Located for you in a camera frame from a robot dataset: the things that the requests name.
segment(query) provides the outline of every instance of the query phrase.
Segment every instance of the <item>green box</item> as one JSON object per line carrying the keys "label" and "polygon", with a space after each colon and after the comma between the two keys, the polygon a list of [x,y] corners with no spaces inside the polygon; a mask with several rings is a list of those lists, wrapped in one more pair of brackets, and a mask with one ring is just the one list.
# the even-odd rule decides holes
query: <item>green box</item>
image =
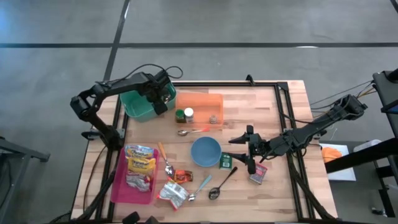
{"label": "green box", "polygon": [[220,169],[232,170],[232,157],[228,155],[226,152],[221,153]]}

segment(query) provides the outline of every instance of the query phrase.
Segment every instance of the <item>pink tray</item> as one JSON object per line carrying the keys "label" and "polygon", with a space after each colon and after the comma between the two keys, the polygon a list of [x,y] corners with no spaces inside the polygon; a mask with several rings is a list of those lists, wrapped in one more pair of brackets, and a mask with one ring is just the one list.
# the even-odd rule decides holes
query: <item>pink tray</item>
{"label": "pink tray", "polygon": [[155,180],[157,175],[157,166],[159,152],[155,149],[154,157],[156,159],[156,168],[154,171],[154,178],[150,181],[151,190],[149,192],[141,192],[135,187],[130,187],[126,183],[127,162],[124,155],[124,148],[120,150],[119,163],[116,168],[116,175],[113,180],[111,201],[114,203],[138,203],[149,204],[154,198]]}

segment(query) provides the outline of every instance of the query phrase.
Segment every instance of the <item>gray floor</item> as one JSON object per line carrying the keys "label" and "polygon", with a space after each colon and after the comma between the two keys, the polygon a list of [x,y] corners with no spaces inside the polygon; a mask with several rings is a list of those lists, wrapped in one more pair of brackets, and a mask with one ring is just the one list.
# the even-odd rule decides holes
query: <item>gray floor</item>
{"label": "gray floor", "polygon": [[[0,0],[0,43],[112,43],[123,2]],[[121,42],[398,42],[397,22],[388,0],[139,0],[130,5]],[[0,135],[51,153],[48,163],[31,163],[11,214],[13,223],[44,223],[70,209],[87,144],[80,132],[89,125],[75,116],[69,101],[102,80],[110,50],[0,49]],[[143,63],[178,65],[185,72],[183,80],[242,80],[247,74],[257,80],[304,80],[314,102],[370,80],[374,72],[395,69],[397,52],[119,49],[111,78]],[[369,106],[366,114],[336,124],[333,139],[391,138],[378,96],[361,101]],[[328,133],[324,139],[331,137]],[[344,194],[333,194],[341,218],[360,218],[355,209],[360,203],[353,206]],[[368,206],[365,198],[362,206]]]}

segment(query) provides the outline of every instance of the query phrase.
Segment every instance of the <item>blue bowl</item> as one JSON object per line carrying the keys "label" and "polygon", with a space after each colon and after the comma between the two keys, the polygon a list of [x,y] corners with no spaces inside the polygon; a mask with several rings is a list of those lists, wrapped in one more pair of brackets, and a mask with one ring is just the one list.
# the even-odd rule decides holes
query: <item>blue bowl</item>
{"label": "blue bowl", "polygon": [[202,167],[211,167],[221,158],[221,146],[211,137],[201,137],[191,147],[193,161]]}

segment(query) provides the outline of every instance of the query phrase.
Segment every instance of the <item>small box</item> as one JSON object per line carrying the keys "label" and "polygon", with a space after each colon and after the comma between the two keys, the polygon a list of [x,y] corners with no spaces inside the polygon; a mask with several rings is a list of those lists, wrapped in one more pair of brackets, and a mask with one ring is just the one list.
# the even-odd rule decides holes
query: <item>small box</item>
{"label": "small box", "polygon": [[266,175],[267,168],[265,166],[262,166],[260,164],[256,164],[256,173],[250,175],[249,179],[257,184],[262,184],[262,180],[264,176]]}
{"label": "small box", "polygon": [[232,157],[226,152],[221,153],[220,159],[220,169],[221,170],[232,170]]}

